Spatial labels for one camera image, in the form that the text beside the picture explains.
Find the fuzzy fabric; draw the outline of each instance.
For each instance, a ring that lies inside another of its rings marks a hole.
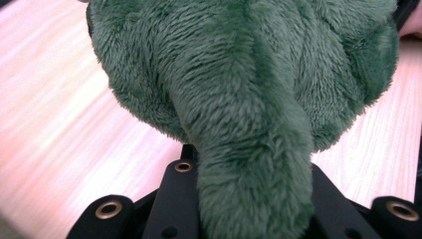
[[[394,0],[92,0],[118,101],[200,154],[207,238],[299,238],[310,154],[387,89]]]

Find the plush head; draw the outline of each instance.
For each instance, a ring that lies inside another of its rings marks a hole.
[[[196,146],[208,238],[298,238],[313,150],[386,90],[393,0],[92,0],[118,101]]]

